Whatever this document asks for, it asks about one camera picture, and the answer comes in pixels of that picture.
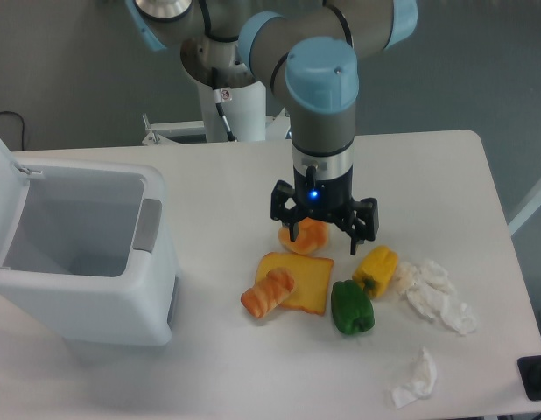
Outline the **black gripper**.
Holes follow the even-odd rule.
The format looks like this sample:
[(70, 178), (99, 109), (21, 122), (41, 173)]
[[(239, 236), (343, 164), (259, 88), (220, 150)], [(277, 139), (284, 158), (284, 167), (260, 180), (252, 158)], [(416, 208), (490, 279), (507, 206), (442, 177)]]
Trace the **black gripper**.
[(305, 217), (328, 218), (350, 237), (350, 255), (364, 242), (374, 242), (378, 232), (378, 201), (376, 198), (354, 200), (352, 197), (353, 168), (338, 178), (316, 180), (310, 187), (306, 177), (294, 172), (295, 189), (278, 180), (270, 196), (270, 217), (288, 229), (289, 240), (295, 242), (299, 223)]

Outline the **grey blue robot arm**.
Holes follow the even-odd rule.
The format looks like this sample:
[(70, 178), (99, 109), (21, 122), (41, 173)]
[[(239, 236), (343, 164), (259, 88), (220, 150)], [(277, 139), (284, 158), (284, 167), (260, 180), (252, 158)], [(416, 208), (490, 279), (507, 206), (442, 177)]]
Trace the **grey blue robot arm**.
[(260, 141), (265, 96), (290, 118), (292, 183), (278, 181), (270, 216), (296, 238), (306, 218), (345, 232), (353, 246), (376, 238), (377, 201), (352, 195), (358, 60), (407, 39), (413, 1), (324, 1), (303, 17), (259, 1), (130, 1), (155, 50), (179, 46), (195, 81), (209, 142)]

